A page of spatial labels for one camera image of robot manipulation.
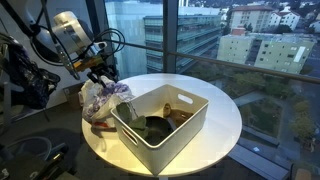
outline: dark object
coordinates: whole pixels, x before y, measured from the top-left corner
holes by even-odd
[[[193,116],[193,113],[180,109],[172,109],[169,103],[166,103],[163,107],[163,117],[171,119],[177,128],[186,122],[191,116]]]
[[[173,129],[170,123],[159,116],[147,116],[147,127],[149,128],[148,136],[145,141],[150,145],[156,146],[168,137]]]
[[[60,77],[38,68],[30,61],[26,49],[15,39],[0,33],[3,44],[8,45],[9,58],[3,58],[1,65],[12,83],[23,88],[22,92],[12,90],[12,105],[26,105],[32,109],[43,109],[49,95],[56,89]]]

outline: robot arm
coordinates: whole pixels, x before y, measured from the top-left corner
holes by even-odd
[[[21,31],[29,37],[34,51],[40,58],[49,64],[63,65],[75,79],[80,78],[79,71],[88,68],[92,71],[88,74],[92,80],[94,78],[92,74],[96,74],[97,77],[103,73],[110,75],[108,73],[110,69],[104,66],[107,56],[101,53],[107,44],[95,43],[93,34],[84,21],[77,19],[71,11],[67,11],[56,15],[53,18],[55,26],[51,27],[46,0],[41,0],[42,9],[37,20],[29,13],[27,2],[28,0],[1,0],[0,4],[15,20]],[[48,27],[39,25],[43,14]],[[78,58],[71,60],[69,54],[74,53]],[[116,74],[114,72],[111,74],[113,76],[111,78],[115,80]]]

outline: floor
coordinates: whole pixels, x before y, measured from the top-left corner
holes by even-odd
[[[44,136],[51,140],[53,145],[65,142],[69,146],[64,163],[67,167],[76,170],[75,176],[79,179],[95,180],[143,180],[156,179],[128,174],[107,164],[89,148],[81,134],[81,109],[72,108],[64,103],[46,111],[49,121],[44,113],[40,112],[23,118],[14,123],[12,127],[0,136],[0,143],[8,145],[19,138],[29,136]],[[264,179],[255,172],[247,169],[230,157],[225,157],[215,166],[199,173],[188,176],[170,178],[172,180],[260,180]]]

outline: building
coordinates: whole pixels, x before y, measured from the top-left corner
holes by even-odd
[[[227,35],[220,39],[218,59],[299,74],[315,43],[308,35]]]
[[[191,15],[178,16],[177,51],[185,54],[201,56],[214,49],[221,36],[221,16]],[[149,47],[162,48],[162,16],[146,16],[145,40]],[[162,53],[147,50],[148,73],[162,72]],[[188,58],[177,58],[177,73],[193,65]]]
[[[320,21],[315,21],[311,23],[309,27],[314,27],[314,32],[320,33]]]
[[[245,64],[254,38],[249,36],[227,35],[220,38],[218,60]]]
[[[288,25],[293,31],[296,29],[299,22],[300,15],[289,11],[289,12],[273,12],[271,13],[269,27],[278,27],[279,25]]]
[[[261,32],[269,23],[273,9],[269,6],[237,6],[232,10],[231,29],[252,26],[252,32]]]

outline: grass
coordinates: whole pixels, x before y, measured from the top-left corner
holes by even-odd
[[[204,81],[214,81],[223,78],[220,70],[208,63],[208,62],[197,62],[192,68],[182,73],[183,75],[192,76]]]
[[[256,119],[256,121],[253,122],[253,126],[259,128],[264,133],[277,137],[278,130],[275,129],[275,126],[279,124],[279,119],[272,114],[264,112],[257,105],[252,105],[251,109]]]
[[[254,141],[254,142],[258,142],[260,144],[263,144],[263,145],[266,145],[266,146],[269,146],[269,147],[277,148],[276,145],[270,143],[269,141],[261,139],[258,136],[255,136],[255,135],[253,135],[251,133],[248,133],[246,131],[242,131],[241,132],[241,137],[243,137],[245,139],[248,139],[248,140],[251,140],[251,141]]]
[[[252,86],[239,86],[232,80],[227,81],[226,86],[223,88],[223,91],[226,92],[232,99],[248,94],[254,90],[255,88]]]
[[[281,113],[276,113],[276,109],[278,109],[279,106],[277,106],[275,103],[272,103],[270,108],[267,108],[263,105],[263,103],[255,102],[246,104],[244,106],[250,106],[251,108],[250,117],[248,119],[242,117],[245,125],[255,129],[256,131],[277,138]]]

